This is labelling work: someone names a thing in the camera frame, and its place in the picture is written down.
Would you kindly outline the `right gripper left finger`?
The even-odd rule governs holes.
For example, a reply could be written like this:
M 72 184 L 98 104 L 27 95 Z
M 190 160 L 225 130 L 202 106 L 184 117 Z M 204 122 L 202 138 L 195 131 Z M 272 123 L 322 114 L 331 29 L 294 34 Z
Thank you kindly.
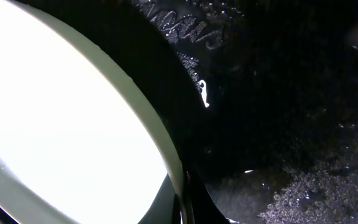
M 179 199 L 168 175 L 139 224 L 179 224 Z

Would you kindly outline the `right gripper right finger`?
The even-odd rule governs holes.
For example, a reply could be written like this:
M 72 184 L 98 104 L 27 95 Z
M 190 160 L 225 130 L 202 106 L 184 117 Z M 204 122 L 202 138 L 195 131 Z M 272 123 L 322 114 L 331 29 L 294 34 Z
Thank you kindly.
M 194 222 L 197 224 L 229 224 L 226 217 L 215 206 L 201 177 L 192 170 L 186 171 L 186 177 Z

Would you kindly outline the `pale green plate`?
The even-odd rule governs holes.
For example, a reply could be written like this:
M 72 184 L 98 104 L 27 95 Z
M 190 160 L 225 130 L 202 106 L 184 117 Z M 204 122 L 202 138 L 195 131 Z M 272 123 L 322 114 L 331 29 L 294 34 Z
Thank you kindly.
M 139 223 L 181 163 L 124 70 L 57 18 L 0 1 L 0 208 L 16 223 Z

